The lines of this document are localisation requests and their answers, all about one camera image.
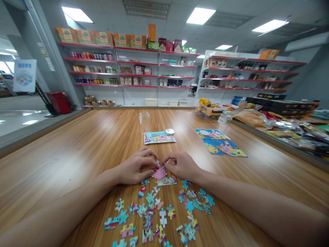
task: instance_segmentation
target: white storage box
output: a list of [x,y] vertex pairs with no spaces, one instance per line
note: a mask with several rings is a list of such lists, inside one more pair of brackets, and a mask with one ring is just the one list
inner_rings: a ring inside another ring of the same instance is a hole
[[179,106],[187,106],[188,102],[190,102],[188,99],[180,99],[178,102]]
[[158,99],[157,98],[146,98],[145,99],[145,106],[157,106]]
[[176,101],[176,100],[169,101],[169,105],[170,106],[178,106],[178,101]]

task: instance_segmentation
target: banner sign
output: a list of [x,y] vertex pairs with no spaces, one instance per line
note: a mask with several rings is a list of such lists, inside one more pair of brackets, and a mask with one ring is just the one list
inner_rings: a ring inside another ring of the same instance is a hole
[[35,92],[36,59],[15,60],[14,92]]

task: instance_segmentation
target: white shelving unit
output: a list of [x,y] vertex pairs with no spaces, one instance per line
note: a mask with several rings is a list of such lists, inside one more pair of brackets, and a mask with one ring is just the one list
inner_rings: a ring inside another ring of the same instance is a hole
[[[143,50],[122,47],[104,47],[95,45],[67,44],[60,43],[68,48],[68,51],[74,52],[94,52],[112,54],[114,61],[96,60],[96,59],[75,59],[64,58],[70,64],[68,70],[71,74],[77,74],[84,78],[117,78],[120,83],[120,77],[138,77],[142,78],[143,85],[113,85],[113,84],[86,84],[75,83],[82,86],[86,95],[93,95],[99,101],[112,100],[117,105],[122,106],[145,106],[145,98],[157,98],[158,106],[169,106],[170,100],[187,99],[190,85],[194,83],[196,77],[197,66],[194,61],[199,54],[188,54],[178,52],[160,52],[156,50]],[[182,57],[186,57],[188,66],[172,65],[169,60],[181,61]],[[73,65],[82,66],[110,66],[117,70],[116,74],[108,73],[87,73],[73,71]],[[122,73],[122,67],[129,67],[134,72],[135,65],[142,65],[151,68],[152,75],[137,75]],[[170,74],[178,74],[180,76],[168,76]],[[181,80],[182,87],[176,86],[159,86],[160,79]],[[149,80],[151,85],[145,85],[145,80]],[[194,99],[190,99],[189,106],[194,106]]]
[[[240,97],[254,97],[260,92],[281,93],[285,92],[285,87],[292,82],[289,78],[297,75],[297,72],[293,72],[296,67],[305,65],[306,63],[296,62],[293,57],[277,57],[276,60],[259,59],[260,54],[251,53],[236,53],[236,52],[221,52],[216,50],[207,50],[203,65],[200,71],[200,79],[196,92],[194,103],[197,104],[201,97],[207,98],[220,105],[230,104],[234,96]],[[205,67],[205,62],[208,58],[227,59],[227,66],[237,66],[240,62],[260,62],[267,63],[266,70],[247,70],[247,69],[234,69],[234,68],[208,68]],[[282,67],[287,67],[287,71],[279,71]],[[208,75],[203,78],[204,72],[208,72]],[[222,76],[234,75],[235,73],[241,74],[244,79],[225,79]],[[252,73],[261,73],[265,75],[280,76],[281,80],[249,80]],[[248,88],[211,88],[202,87],[210,85],[211,82],[219,82],[220,85],[240,86]],[[270,82],[272,87],[280,87],[281,89],[262,89],[262,85]]]

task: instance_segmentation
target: small jar lid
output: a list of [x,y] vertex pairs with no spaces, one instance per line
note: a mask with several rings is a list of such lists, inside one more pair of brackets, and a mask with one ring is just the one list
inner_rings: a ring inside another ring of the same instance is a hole
[[174,131],[173,129],[166,129],[166,134],[167,134],[168,136],[173,136],[174,133],[175,133],[175,131]]
[[202,135],[203,137],[208,137],[210,133],[206,130],[200,130],[199,134]]

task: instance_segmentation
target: air vent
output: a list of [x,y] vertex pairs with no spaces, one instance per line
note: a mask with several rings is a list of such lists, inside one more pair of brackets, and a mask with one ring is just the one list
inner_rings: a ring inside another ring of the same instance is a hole
[[216,11],[205,23],[210,26],[238,28],[250,21],[253,16]]
[[288,24],[285,24],[284,26],[271,31],[271,34],[294,36],[309,31],[313,28],[316,28],[316,26],[289,22]]
[[167,19],[169,4],[144,2],[137,0],[124,0],[124,7],[128,15]]

